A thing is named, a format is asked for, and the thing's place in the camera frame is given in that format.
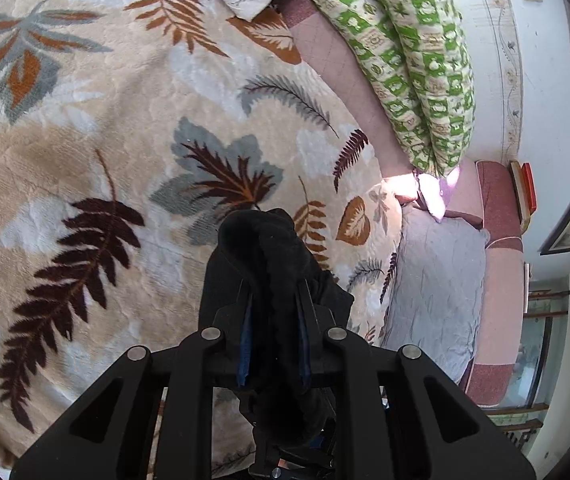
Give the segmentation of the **purple floral pillow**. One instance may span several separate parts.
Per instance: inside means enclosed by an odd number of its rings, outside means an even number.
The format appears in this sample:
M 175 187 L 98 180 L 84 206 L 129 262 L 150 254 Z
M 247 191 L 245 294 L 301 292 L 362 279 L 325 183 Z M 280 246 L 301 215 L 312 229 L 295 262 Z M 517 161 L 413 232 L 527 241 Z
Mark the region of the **purple floral pillow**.
M 446 213 L 454 190 L 460 177 L 460 167 L 455 167 L 445 177 L 434 177 L 426 172 L 414 172 L 419 190 L 417 191 L 417 205 L 430 214 L 434 220 L 440 222 Z

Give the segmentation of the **pink quilted mattress cover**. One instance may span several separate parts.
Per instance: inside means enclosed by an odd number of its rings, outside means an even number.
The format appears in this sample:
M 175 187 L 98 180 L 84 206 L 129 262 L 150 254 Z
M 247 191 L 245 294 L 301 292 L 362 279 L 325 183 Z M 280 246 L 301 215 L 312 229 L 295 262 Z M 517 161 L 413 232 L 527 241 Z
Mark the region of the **pink quilted mattress cover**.
M 386 183 L 401 204 L 419 205 L 425 183 L 412 174 L 381 104 L 359 70 L 340 33 L 311 0 L 276 0 L 302 58 L 343 100 L 375 148 Z M 522 244 L 518 236 L 517 200 L 512 176 L 499 162 L 465 159 L 460 177 L 449 188 L 445 220 L 460 218 L 490 235 L 478 351 L 462 385 L 484 408 L 516 406 L 508 385 L 516 370 L 521 326 L 527 304 Z

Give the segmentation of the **black sweatpants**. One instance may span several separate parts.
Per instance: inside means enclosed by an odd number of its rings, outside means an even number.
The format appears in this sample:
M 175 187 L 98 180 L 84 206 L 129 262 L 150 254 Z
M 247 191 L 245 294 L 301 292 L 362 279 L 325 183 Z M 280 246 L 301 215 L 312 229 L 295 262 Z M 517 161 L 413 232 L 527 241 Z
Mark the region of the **black sweatpants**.
M 236 211 L 219 230 L 207 266 L 199 325 L 239 302 L 237 386 L 243 419 L 258 444 L 282 451 L 314 479 L 344 479 L 352 464 L 345 359 L 327 374 L 312 370 L 325 342 L 325 321 L 346 325 L 353 297 L 295 232 L 286 211 Z

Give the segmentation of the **green checkered folded quilt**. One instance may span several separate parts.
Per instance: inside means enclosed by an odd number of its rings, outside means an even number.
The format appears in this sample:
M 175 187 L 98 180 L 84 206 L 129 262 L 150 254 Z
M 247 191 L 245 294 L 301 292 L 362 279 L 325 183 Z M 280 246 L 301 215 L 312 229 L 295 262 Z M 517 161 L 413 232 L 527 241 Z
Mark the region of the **green checkered folded quilt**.
M 474 75 L 454 0 L 312 0 L 343 36 L 411 164 L 451 174 L 470 144 Z

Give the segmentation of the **red and yellow books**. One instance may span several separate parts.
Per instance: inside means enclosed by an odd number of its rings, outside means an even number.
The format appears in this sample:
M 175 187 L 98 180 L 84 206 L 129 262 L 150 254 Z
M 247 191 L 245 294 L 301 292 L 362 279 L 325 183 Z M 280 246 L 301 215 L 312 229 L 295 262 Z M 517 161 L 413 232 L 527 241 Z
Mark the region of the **red and yellow books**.
M 508 170 L 512 176 L 516 194 L 520 231 L 524 234 L 529 229 L 531 218 L 538 209 L 531 165 L 528 162 L 520 164 L 517 160 L 511 160 L 508 163 Z

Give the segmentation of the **leaf pattern fleece blanket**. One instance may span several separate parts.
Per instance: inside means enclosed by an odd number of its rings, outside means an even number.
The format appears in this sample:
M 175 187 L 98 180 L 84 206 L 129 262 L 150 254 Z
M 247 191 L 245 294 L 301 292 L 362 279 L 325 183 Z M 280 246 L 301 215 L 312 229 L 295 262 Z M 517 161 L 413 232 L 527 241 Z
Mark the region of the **leaf pattern fleece blanket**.
M 380 344 L 400 208 L 279 14 L 0 0 L 0 468 L 127 348 L 192 333 L 220 222 L 272 208 Z

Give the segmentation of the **grey quilted cushion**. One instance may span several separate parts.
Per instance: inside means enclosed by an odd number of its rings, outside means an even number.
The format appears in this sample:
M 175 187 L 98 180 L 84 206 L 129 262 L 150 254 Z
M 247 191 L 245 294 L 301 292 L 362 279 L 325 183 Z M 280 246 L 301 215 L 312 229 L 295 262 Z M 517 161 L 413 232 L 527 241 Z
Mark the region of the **grey quilted cushion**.
M 477 350 L 490 234 L 461 218 L 402 209 L 395 286 L 381 347 L 415 344 L 453 382 Z

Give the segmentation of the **wooden side shelf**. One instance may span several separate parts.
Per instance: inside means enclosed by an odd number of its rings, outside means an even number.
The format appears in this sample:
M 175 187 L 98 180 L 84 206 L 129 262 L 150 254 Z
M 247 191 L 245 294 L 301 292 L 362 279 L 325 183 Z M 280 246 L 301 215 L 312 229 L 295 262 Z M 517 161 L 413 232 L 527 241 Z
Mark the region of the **wooden side shelf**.
M 506 393 L 483 408 L 509 441 L 528 453 L 544 426 L 564 353 L 569 310 L 569 278 L 530 284 L 516 363 Z

